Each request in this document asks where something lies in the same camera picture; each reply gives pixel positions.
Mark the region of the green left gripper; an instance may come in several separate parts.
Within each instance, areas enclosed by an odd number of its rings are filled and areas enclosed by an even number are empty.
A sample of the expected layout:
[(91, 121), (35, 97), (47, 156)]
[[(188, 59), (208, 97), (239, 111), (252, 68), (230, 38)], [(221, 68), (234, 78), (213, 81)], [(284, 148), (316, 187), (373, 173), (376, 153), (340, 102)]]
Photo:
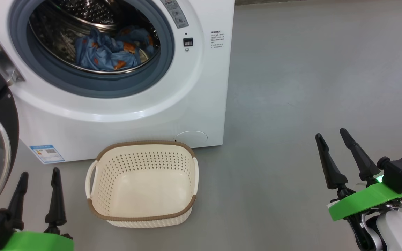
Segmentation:
[(28, 180), (28, 172), (21, 173), (8, 207), (12, 229), (0, 233), (0, 251), (73, 251), (72, 236), (60, 230), (60, 226), (67, 222), (60, 170), (57, 167), (53, 169), (51, 203), (45, 217), (48, 226), (43, 232), (24, 228), (23, 205)]

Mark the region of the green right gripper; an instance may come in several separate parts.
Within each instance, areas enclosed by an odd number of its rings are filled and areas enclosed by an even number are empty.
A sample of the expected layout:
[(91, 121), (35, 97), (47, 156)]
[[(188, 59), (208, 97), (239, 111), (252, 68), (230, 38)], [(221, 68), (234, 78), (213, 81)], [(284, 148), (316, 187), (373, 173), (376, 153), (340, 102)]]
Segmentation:
[[(380, 169), (366, 154), (362, 147), (354, 140), (345, 128), (340, 129), (340, 135), (348, 148), (359, 170), (359, 178), (365, 182), (377, 182), (375, 175)], [(329, 147), (320, 133), (315, 135), (320, 161), (328, 189), (342, 189), (348, 182), (341, 174), (329, 153)], [(328, 205), (328, 211), (333, 221), (345, 220), (353, 232), (356, 245), (360, 251), (386, 251), (387, 243), (381, 235), (380, 227), (375, 221), (380, 216), (366, 219), (373, 213), (386, 213), (402, 207), (402, 193), (396, 193), (383, 183), (371, 185), (334, 200)]]

